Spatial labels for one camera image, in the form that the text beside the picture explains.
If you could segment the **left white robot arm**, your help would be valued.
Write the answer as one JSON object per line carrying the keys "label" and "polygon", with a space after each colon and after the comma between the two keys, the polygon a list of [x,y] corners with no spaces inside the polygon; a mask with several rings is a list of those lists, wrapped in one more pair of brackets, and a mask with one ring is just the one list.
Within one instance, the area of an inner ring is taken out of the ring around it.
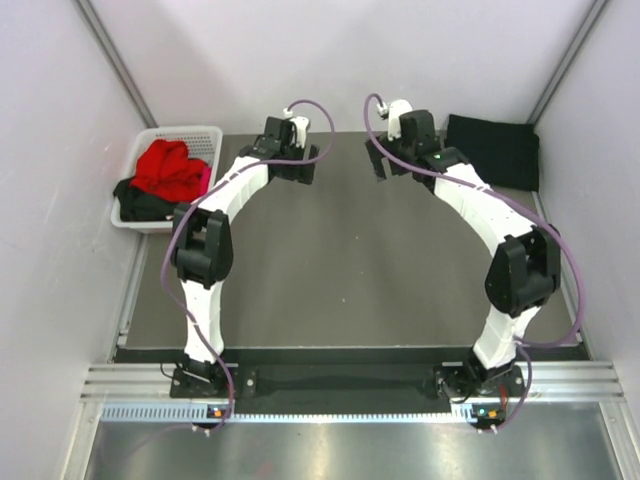
{"label": "left white robot arm", "polygon": [[173,374],[173,397],[223,397],[228,377],[221,363],[221,293],[233,260],[231,223],[275,178],[310,184],[315,145],[306,146],[310,120],[287,111],[269,117],[264,132],[239,151],[229,170],[194,203],[176,208],[171,264],[184,294],[187,341]]}

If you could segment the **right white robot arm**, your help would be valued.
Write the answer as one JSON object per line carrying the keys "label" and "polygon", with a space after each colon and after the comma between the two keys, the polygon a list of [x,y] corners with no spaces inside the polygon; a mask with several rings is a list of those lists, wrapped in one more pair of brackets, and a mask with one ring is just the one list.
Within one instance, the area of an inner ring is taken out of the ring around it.
{"label": "right white robot arm", "polygon": [[497,197],[455,147],[443,147],[427,110],[404,100],[378,102],[386,132],[371,136],[366,148],[375,175],[410,174],[449,205],[482,240],[492,261],[484,289],[490,309],[483,330],[442,391],[461,403],[498,389],[513,366],[516,347],[560,286],[560,247],[554,236]]}

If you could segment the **black t shirt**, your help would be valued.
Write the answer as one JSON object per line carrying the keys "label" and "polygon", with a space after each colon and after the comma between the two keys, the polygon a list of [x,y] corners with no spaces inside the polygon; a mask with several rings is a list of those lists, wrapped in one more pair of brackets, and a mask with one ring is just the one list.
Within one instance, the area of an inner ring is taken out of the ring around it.
{"label": "black t shirt", "polygon": [[445,144],[460,150],[486,183],[521,191],[539,190],[540,139],[531,124],[450,114]]}

